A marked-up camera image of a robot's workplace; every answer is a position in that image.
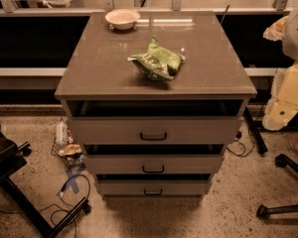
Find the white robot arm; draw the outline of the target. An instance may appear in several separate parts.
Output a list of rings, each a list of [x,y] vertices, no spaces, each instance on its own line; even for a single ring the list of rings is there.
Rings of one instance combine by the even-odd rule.
[[[282,42],[282,50],[288,57],[298,60],[298,5],[288,16],[273,23],[263,33],[263,38]]]

